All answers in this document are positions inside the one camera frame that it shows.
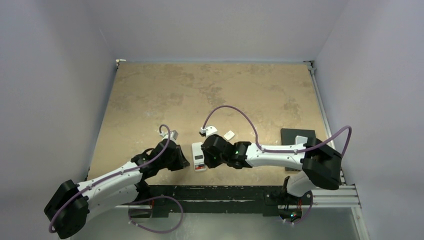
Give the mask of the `white red remote control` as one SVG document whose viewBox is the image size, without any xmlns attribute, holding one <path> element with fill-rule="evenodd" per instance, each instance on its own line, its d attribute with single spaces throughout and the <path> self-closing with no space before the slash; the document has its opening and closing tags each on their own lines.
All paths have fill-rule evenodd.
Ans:
<svg viewBox="0 0 424 240">
<path fill-rule="evenodd" d="M 195 172 L 202 172 L 207 170 L 205 156 L 201 146 L 201 142 L 195 142 L 191 145 L 193 167 Z"/>
</svg>

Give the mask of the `white battery cover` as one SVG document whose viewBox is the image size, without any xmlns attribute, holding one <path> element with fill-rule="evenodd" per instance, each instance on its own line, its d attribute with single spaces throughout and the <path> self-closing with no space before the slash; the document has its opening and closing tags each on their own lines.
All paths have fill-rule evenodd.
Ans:
<svg viewBox="0 0 424 240">
<path fill-rule="evenodd" d="M 227 141 L 230 141 L 232 138 L 235 137 L 235 133 L 231 130 L 229 130 L 224 136 Z"/>
</svg>

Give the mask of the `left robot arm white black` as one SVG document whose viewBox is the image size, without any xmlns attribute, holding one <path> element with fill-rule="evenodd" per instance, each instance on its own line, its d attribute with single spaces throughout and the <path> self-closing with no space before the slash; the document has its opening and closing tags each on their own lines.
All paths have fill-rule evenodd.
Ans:
<svg viewBox="0 0 424 240">
<path fill-rule="evenodd" d="M 63 182 L 44 208 L 50 231 L 60 239 L 79 232 L 86 222 L 116 206 L 149 199 L 146 179 L 160 170 L 179 171 L 190 166 L 181 146 L 166 139 L 135 155 L 121 167 L 92 180 Z"/>
</svg>

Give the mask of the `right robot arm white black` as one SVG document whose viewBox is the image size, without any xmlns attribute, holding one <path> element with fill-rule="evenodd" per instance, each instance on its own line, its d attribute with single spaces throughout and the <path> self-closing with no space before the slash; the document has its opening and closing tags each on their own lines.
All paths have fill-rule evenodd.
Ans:
<svg viewBox="0 0 424 240">
<path fill-rule="evenodd" d="M 340 186 L 342 154 L 314 137 L 296 136 L 292 145 L 257 146 L 249 141 L 230 143 L 213 134 L 200 148 L 209 169 L 225 164 L 234 169 L 272 166 L 298 170 L 280 191 L 288 204 L 316 188 L 337 190 Z"/>
</svg>

